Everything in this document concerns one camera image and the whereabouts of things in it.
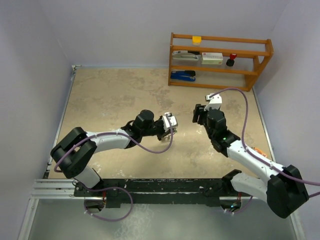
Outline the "metal keyring with keys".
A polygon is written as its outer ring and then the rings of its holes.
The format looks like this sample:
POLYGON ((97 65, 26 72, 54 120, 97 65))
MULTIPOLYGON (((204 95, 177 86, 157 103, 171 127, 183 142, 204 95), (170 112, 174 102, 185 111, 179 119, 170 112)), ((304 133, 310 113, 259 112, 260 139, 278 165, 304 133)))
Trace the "metal keyring with keys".
POLYGON ((172 134, 171 132, 168 130, 161 138, 160 141, 162 142, 169 142, 171 140, 172 134))

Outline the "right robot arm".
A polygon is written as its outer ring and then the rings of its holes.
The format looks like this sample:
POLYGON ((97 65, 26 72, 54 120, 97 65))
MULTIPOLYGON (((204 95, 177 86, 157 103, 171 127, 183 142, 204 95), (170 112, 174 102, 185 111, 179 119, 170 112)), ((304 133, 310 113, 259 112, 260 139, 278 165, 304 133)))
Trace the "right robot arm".
POLYGON ((244 144, 240 137, 228 130, 225 114, 221 110, 196 104, 192 121, 204 126, 217 152, 256 175, 252 177, 234 170, 222 183, 226 195, 242 192, 258 198, 283 219, 310 199, 305 184, 301 182, 300 171, 293 165, 285 167, 273 162, 244 144))

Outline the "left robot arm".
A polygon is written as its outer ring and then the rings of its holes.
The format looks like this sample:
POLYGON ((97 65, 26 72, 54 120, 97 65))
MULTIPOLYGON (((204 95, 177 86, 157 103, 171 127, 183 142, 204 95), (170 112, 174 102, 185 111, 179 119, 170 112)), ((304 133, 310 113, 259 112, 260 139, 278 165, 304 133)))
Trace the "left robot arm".
POLYGON ((88 166, 94 154, 135 146, 151 153, 151 149, 141 144, 142 139, 152 136, 160 141, 165 137, 172 139, 177 123, 171 112, 155 120, 154 113, 145 109, 134 120, 114 131, 89 132, 75 127, 51 150, 50 156, 55 162, 53 170, 82 183, 91 196, 98 196, 103 191, 102 178, 88 166))

